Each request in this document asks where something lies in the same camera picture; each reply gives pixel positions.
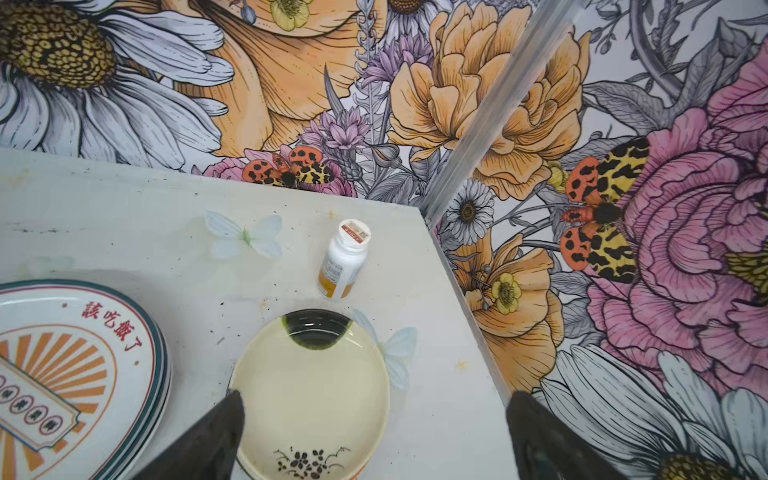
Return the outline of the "large white back plate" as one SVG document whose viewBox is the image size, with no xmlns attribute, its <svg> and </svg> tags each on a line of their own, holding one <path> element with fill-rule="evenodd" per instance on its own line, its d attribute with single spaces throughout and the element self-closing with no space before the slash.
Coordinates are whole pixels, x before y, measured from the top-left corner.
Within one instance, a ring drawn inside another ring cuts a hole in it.
<svg viewBox="0 0 768 480">
<path fill-rule="evenodd" d="M 126 479 L 128 473 L 146 449 L 155 434 L 165 410 L 172 382 L 172 362 L 166 338 L 160 328 L 152 323 L 150 338 L 155 347 L 157 366 L 153 368 L 153 382 L 147 407 L 138 417 L 138 427 L 132 428 L 128 436 L 126 453 L 117 460 L 110 470 L 109 479 Z"/>
</svg>

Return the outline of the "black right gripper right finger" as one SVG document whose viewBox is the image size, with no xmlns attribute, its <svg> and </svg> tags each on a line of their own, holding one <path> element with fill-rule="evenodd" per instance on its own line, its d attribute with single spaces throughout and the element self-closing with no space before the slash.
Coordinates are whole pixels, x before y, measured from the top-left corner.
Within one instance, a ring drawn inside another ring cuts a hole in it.
<svg viewBox="0 0 768 480">
<path fill-rule="evenodd" d="M 624 477 L 529 393 L 513 393 L 506 421 L 521 480 Z"/>
</svg>

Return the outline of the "brown patterned back plate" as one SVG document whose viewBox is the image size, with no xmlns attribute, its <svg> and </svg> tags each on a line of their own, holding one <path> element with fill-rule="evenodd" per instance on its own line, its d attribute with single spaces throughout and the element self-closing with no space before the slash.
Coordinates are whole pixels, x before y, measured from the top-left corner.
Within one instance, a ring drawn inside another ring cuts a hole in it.
<svg viewBox="0 0 768 480">
<path fill-rule="evenodd" d="M 2 478 L 109 479 L 150 402 L 152 323 L 94 283 L 2 285 Z"/>
</svg>

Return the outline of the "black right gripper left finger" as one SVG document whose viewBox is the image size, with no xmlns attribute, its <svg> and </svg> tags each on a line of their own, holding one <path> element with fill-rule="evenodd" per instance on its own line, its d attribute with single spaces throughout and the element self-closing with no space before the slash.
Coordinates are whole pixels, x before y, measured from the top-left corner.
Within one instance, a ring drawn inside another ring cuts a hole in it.
<svg viewBox="0 0 768 480">
<path fill-rule="evenodd" d="M 244 426 L 242 397 L 232 390 L 134 479 L 230 479 Z"/>
</svg>

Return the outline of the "cream plate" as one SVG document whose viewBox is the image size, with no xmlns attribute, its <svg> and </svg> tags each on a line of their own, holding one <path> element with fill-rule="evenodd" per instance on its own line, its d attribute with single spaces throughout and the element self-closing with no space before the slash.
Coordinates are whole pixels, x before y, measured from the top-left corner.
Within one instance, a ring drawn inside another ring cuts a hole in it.
<svg viewBox="0 0 768 480">
<path fill-rule="evenodd" d="M 356 479 L 386 430 L 390 383 L 378 346 L 330 310 L 298 310 L 266 325 L 228 388 L 241 395 L 237 461 L 252 479 Z"/>
</svg>

